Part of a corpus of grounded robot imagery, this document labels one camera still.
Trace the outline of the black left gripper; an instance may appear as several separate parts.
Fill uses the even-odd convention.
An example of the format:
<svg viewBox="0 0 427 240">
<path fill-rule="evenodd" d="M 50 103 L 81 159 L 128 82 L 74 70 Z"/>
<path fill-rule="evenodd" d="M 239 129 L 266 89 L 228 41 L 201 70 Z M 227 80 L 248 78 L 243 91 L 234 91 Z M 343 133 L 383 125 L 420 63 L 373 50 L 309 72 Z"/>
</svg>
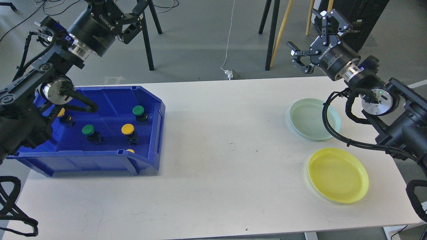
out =
<svg viewBox="0 0 427 240">
<path fill-rule="evenodd" d="M 76 40 L 102 57 L 115 38 L 130 43 L 143 30 L 143 15 L 148 0 L 137 0 L 130 13 L 124 13 L 113 0 L 88 0 L 87 9 L 68 28 Z"/>
</svg>

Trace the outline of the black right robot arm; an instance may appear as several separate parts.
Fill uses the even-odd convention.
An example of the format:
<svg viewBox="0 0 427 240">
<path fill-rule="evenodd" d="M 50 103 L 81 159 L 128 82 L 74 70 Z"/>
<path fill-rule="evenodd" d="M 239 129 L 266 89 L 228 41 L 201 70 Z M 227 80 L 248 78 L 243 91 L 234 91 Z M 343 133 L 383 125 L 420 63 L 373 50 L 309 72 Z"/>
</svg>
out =
<svg viewBox="0 0 427 240">
<path fill-rule="evenodd" d="M 392 158 L 411 159 L 426 173 L 427 103 L 424 97 L 401 81 L 382 81 L 377 73 L 379 60 L 361 57 L 349 47 L 342 36 L 351 32 L 352 25 L 338 10 L 312 13 L 321 22 L 319 36 L 308 50 L 300 50 L 293 42 L 292 63 L 305 74 L 320 68 L 332 81 L 343 79 L 347 87 L 333 92 L 322 109 L 322 121 L 328 133 L 347 146 L 383 151 Z M 359 124 L 367 124 L 378 132 L 375 143 L 347 138 L 329 123 L 327 110 L 336 97 L 346 97 L 346 116 Z"/>
</svg>

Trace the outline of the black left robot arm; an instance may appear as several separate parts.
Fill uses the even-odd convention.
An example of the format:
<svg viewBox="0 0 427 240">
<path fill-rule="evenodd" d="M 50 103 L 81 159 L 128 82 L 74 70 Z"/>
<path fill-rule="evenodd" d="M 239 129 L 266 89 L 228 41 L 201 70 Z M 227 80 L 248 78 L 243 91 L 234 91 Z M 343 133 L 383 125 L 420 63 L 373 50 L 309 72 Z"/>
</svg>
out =
<svg viewBox="0 0 427 240">
<path fill-rule="evenodd" d="M 1 89 L 1 160 L 22 147 L 52 138 L 52 123 L 62 108 L 94 113 L 98 105 L 75 90 L 66 76 L 84 67 L 88 55 L 103 56 L 115 39 L 128 44 L 144 29 L 147 0 L 124 13 L 113 0 L 89 0 L 87 9 L 65 29 L 47 16 L 40 36 L 47 47 L 18 68 L 12 83 Z"/>
</svg>

